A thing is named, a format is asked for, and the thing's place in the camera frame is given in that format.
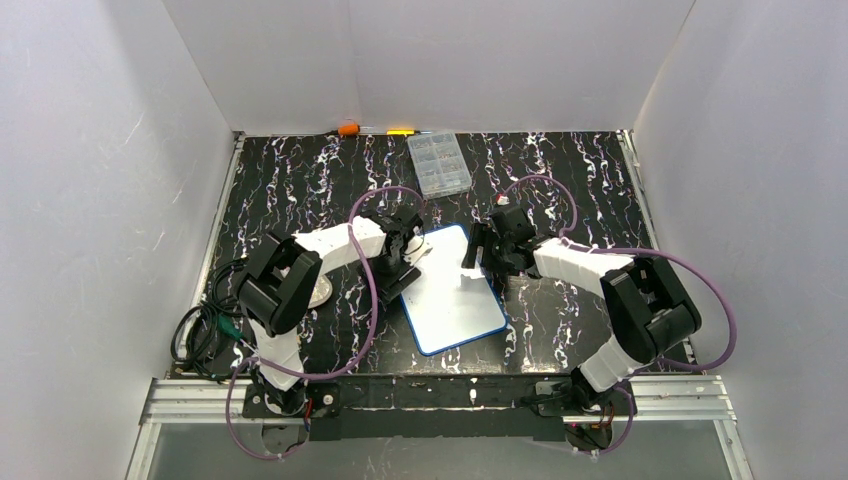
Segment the blue framed whiteboard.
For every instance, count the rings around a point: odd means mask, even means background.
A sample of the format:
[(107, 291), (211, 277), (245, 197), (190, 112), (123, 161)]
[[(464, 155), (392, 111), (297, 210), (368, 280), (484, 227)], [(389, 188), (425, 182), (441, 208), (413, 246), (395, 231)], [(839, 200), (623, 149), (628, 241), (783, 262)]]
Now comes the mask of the blue framed whiteboard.
[(430, 251), (416, 263), (420, 277), (401, 294), (418, 351), (433, 356), (503, 331), (507, 316), (481, 268), (461, 266), (466, 228), (443, 226), (425, 240)]

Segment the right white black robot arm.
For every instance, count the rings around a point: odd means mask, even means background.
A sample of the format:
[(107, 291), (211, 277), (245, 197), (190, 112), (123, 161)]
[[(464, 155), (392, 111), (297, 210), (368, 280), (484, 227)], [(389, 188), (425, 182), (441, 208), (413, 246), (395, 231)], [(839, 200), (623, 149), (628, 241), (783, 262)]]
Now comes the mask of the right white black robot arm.
[(601, 298), (610, 338), (570, 373), (573, 394), (611, 390), (695, 333), (701, 315), (670, 262), (658, 255), (599, 253), (538, 232), (517, 205), (473, 224), (461, 266), (491, 276), (561, 280)]

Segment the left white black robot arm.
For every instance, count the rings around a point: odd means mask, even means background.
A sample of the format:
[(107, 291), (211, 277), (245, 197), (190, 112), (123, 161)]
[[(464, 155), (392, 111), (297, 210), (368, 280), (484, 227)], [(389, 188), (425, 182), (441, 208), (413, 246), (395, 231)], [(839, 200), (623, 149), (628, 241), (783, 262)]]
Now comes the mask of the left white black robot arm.
[(427, 250), (418, 236), (423, 226), (418, 211), (401, 206), (309, 233), (265, 235), (234, 281), (234, 293), (257, 342), (259, 371), (273, 388), (287, 392), (301, 379), (317, 379), (304, 371), (297, 327), (319, 278), (365, 259), (360, 271), (373, 278), (377, 304), (389, 304), (421, 276), (414, 261)]

